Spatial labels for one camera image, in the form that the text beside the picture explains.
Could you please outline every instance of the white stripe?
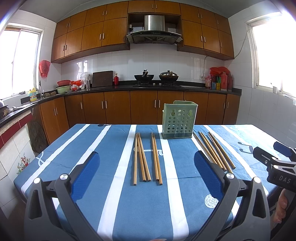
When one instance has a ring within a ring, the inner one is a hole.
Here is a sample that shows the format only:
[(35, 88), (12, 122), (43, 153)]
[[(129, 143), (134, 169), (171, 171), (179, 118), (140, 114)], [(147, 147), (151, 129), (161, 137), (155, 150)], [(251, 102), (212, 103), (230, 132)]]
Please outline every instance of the white stripe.
[(165, 163), (170, 216), (173, 225), (173, 240), (184, 240), (189, 235), (189, 228), (184, 211), (175, 163), (168, 140), (162, 138), (162, 125), (157, 125), (157, 128), (163, 150), (163, 160)]
[(118, 203), (122, 186), (126, 176), (126, 170), (133, 150), (137, 125), (131, 125), (126, 144), (124, 145), (113, 181), (111, 183), (104, 208), (102, 211), (97, 233), (104, 241), (112, 241), (114, 222), (116, 218)]
[[(195, 144), (195, 146), (197, 147), (197, 149), (198, 149), (198, 150), (201, 150), (201, 151), (205, 154), (205, 156), (207, 156), (206, 153), (204, 152), (203, 148), (202, 148), (202, 147), (199, 145), (199, 143), (197, 142), (197, 140), (196, 140), (194, 137), (192, 137), (191, 140), (193, 141), (193, 143)], [(233, 207), (232, 207), (232, 209), (231, 209), (231, 212), (232, 212), (232, 215), (233, 215), (233, 220), (234, 220), (234, 218), (235, 218), (236, 215), (237, 215), (237, 211), (238, 211), (238, 209), (239, 209), (239, 204), (238, 204), (237, 201), (235, 201), (234, 204), (233, 204)]]
[[(82, 155), (82, 157), (79, 159), (79, 161), (75, 164), (75, 166), (83, 164), (86, 159), (89, 157), (89, 155), (97, 148), (97, 146), (100, 144), (101, 140), (106, 135), (107, 131), (110, 129), (111, 125), (105, 126), (104, 129), (101, 131), (101, 133), (98, 135), (98, 137), (94, 140), (94, 142), (90, 145), (90, 147), (86, 150), (86, 152)], [(59, 200), (57, 198), (52, 198), (54, 202), (54, 207), (57, 209), (59, 206)]]
[(77, 136), (79, 136), (90, 124), (84, 125), (79, 131), (77, 131), (69, 140), (67, 140), (63, 145), (61, 145), (58, 149), (55, 150), (54, 153), (50, 155), (49, 158), (28, 178), (28, 180), (22, 185), (21, 191), (25, 195), (26, 190), (29, 188), (31, 183), (37, 178), (43, 170), (52, 162), (53, 159), (56, 158), (58, 154), (61, 153), (62, 150), (65, 149)]
[[(234, 157), (241, 163), (241, 165), (244, 167), (246, 172), (249, 174), (251, 178), (256, 177), (256, 174), (253, 172), (253, 170), (250, 168), (250, 166), (246, 163), (246, 161), (239, 155), (233, 148), (230, 146), (222, 137), (220, 137), (216, 132), (214, 132), (209, 126), (204, 125), (205, 128), (208, 129), (209, 132), (211, 132), (231, 153), (234, 155)], [(263, 186), (265, 195), (268, 196), (267, 189)]]

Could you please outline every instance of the red plastic bag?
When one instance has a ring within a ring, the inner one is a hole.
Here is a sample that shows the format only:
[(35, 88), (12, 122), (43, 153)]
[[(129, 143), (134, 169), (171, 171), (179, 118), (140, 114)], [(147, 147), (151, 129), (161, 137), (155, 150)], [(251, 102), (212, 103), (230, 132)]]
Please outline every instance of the red plastic bag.
[(50, 66), (50, 62), (47, 60), (42, 60), (39, 63), (39, 72), (41, 75), (41, 78), (46, 78), (49, 72), (49, 66)]

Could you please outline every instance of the countertop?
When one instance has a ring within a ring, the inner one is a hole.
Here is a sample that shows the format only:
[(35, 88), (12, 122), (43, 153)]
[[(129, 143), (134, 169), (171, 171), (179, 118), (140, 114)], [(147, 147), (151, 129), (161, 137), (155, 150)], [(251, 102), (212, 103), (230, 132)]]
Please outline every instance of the countertop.
[(75, 95), (75, 94), (85, 94), (85, 93), (96, 93), (96, 92), (109, 92), (109, 91), (132, 91), (132, 90), (164, 90), (164, 91), (197, 91), (197, 92), (208, 92), (208, 93), (219, 93), (219, 94), (233, 94), (233, 95), (241, 95), (242, 90), (233, 88), (232, 91), (214, 91), (211, 89), (206, 89), (202, 87), (204, 84), (202, 83), (193, 83), (193, 82), (183, 82), (178, 81), (178, 86), (138, 86), (135, 82), (130, 82), (134, 84), (120, 84), (118, 86), (104, 86), (104, 87), (96, 87), (90, 89), (82, 89), (78, 91), (71, 91), (63, 94), (57, 94), (54, 96), (50, 96), (47, 98), (43, 98), (37, 101), (32, 102), (31, 106), (23, 108), (21, 110), (15, 111), (7, 115), (6, 117), (0, 120), (0, 128), (3, 127), (5, 124), (16, 118), (17, 116), (21, 115), (22, 113), (32, 109), (33, 107), (37, 106), (38, 104), (44, 103), (46, 101), (50, 101), (62, 96), (68, 95)]

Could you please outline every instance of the stainless steel range hood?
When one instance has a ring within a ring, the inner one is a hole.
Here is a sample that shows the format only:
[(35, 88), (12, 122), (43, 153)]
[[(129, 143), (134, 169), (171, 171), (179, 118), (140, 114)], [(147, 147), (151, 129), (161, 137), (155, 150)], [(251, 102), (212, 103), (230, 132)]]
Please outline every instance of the stainless steel range hood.
[(144, 30), (127, 35), (128, 41), (135, 44), (175, 44), (182, 40), (181, 37), (181, 34), (165, 31), (165, 17), (162, 15), (145, 15)]

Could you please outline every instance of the bottle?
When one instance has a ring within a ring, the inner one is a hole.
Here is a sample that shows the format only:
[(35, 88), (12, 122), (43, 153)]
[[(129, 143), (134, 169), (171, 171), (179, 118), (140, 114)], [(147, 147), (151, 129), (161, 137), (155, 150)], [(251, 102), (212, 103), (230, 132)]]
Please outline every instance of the bottle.
[(114, 85), (118, 85), (118, 84), (119, 84), (119, 79), (118, 79), (117, 73), (115, 73)]

